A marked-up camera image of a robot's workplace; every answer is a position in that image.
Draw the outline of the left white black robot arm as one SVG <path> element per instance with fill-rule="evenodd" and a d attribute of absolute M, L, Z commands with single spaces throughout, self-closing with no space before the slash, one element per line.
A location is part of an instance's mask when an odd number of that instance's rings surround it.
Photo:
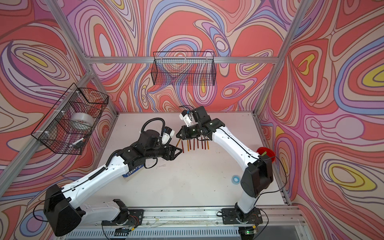
<path fill-rule="evenodd" d="M 81 224 L 107 223 L 115 226 L 138 226 L 140 221 L 120 199 L 90 205 L 86 201 L 98 190 L 145 165 L 148 159 L 173 161 L 182 149 L 171 144 L 144 147 L 139 142 L 116 150 L 107 163 L 88 175 L 63 187 L 50 186 L 46 191 L 43 213 L 55 236 L 67 235 Z"/>

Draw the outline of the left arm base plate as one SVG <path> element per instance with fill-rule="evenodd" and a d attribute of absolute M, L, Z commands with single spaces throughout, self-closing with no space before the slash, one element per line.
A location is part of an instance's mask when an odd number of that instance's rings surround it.
<path fill-rule="evenodd" d="M 102 226 L 128 226 L 138 227 L 142 224 L 144 218 L 144 210 L 128 209 L 122 211 L 118 216 L 111 221 L 102 221 Z"/>

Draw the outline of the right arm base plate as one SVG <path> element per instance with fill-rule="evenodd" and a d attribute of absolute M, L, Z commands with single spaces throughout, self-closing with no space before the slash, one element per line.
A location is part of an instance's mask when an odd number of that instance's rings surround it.
<path fill-rule="evenodd" d="M 236 208 L 224 208 L 221 209 L 217 216 L 221 217 L 224 225 L 235 224 L 252 224 L 258 226 L 263 223 L 261 210 L 253 208 L 249 213 L 243 213 L 240 209 Z"/>

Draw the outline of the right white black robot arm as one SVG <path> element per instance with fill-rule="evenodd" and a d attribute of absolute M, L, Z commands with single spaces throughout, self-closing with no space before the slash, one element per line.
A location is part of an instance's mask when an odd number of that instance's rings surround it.
<path fill-rule="evenodd" d="M 212 119 L 203 106 L 183 110 L 179 118 L 185 123 L 177 138 L 192 140 L 203 138 L 221 146 L 241 167 L 243 175 L 240 185 L 243 189 L 240 199 L 235 204 L 232 215 L 239 223 L 245 224 L 255 213 L 255 205 L 274 181 L 273 160 L 267 154 L 261 155 L 243 144 L 220 119 Z"/>

